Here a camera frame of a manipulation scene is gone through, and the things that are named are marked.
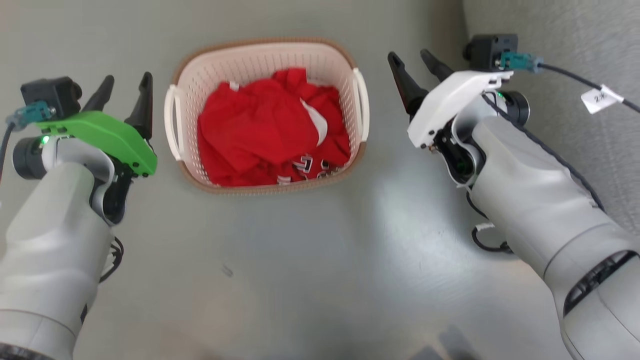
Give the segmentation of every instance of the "robotic arm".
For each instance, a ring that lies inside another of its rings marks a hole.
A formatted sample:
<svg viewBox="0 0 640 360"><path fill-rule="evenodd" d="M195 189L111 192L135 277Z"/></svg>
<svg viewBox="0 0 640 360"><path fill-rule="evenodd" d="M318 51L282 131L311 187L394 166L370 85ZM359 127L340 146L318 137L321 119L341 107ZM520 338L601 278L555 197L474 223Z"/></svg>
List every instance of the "robotic arm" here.
<svg viewBox="0 0 640 360"><path fill-rule="evenodd" d="M146 73L131 116L121 122L102 112L108 76L79 112L79 86L69 78L22 86L26 108L20 128L42 105L36 125L45 134L25 138L13 164L25 179L41 179L11 222L0 262L0 359L71 359L95 300L111 249L121 243L111 227L124 217L132 180L155 172L152 77Z"/></svg>
<svg viewBox="0 0 640 360"><path fill-rule="evenodd" d="M513 71L494 60L504 47L515 51L517 37L480 36L470 47L477 70L453 72L421 52L441 81L430 93L389 54L411 119L409 139L442 155L452 180L545 281L574 359L640 359L640 241L522 127L529 117L524 96L497 91Z"/></svg>

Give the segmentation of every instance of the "white clothing tag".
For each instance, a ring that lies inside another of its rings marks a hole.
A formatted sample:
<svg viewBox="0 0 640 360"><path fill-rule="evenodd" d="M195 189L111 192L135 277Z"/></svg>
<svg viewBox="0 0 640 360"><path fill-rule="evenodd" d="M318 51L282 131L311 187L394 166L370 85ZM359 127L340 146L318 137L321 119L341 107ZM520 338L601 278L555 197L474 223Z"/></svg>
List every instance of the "white clothing tag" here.
<svg viewBox="0 0 640 360"><path fill-rule="evenodd" d="M326 119L324 118L324 116L320 115L320 113L316 109L314 109L313 106L309 106L306 102L302 101L302 99L300 99L300 102L302 102L302 106L304 106L305 109L307 109L307 111L309 112L309 116L311 117L311 121L314 122L314 125L316 126L316 129L318 130L318 145L317 146L320 146L320 144L326 138L326 132L329 129L329 126L326 123Z"/></svg>
<svg viewBox="0 0 640 360"><path fill-rule="evenodd" d="M617 102L623 102L625 100L624 97L614 93L610 88L607 88L604 85L602 85L602 90L591 89L582 94L580 98L587 107L587 110L592 114L595 114L604 108L608 108Z"/></svg>

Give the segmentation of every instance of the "laundry basket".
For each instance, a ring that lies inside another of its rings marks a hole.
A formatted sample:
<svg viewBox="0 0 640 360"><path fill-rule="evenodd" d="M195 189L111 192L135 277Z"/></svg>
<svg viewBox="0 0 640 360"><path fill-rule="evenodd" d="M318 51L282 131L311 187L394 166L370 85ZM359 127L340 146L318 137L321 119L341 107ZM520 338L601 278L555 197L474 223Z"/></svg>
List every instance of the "laundry basket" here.
<svg viewBox="0 0 640 360"><path fill-rule="evenodd" d="M351 158L321 179L287 185L222 187L211 183L200 162L198 116L211 92L223 81L246 85L281 69L304 67L310 83L333 85L349 133ZM164 127L171 152L187 180L197 188L220 194L292 192L335 183L347 177L362 159L369 134L367 87L352 57L322 38L269 38L202 49L187 57L164 100Z"/></svg>

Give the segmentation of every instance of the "green plastic part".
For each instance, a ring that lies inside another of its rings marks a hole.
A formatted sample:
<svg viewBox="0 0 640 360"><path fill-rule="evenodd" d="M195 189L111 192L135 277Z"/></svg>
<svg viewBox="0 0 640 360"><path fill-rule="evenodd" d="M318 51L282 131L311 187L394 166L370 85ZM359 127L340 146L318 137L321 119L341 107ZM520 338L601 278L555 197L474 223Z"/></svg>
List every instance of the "green plastic part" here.
<svg viewBox="0 0 640 360"><path fill-rule="evenodd" d="M101 111L86 111L59 121L35 123L44 133L71 135L131 167L135 174L153 175L158 158L132 126Z"/></svg>

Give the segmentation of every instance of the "gray sofa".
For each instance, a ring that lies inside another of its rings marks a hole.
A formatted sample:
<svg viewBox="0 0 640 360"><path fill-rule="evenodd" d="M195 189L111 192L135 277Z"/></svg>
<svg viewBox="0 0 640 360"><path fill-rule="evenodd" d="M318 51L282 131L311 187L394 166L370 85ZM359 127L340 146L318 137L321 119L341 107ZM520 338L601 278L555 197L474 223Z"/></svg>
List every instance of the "gray sofa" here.
<svg viewBox="0 0 640 360"><path fill-rule="evenodd" d="M637 0L464 0L467 31L517 33L519 51L606 84L640 102ZM527 127L578 169L607 212L640 235L640 114L614 105L591 115L584 85L551 72L517 74L509 88L527 96Z"/></svg>

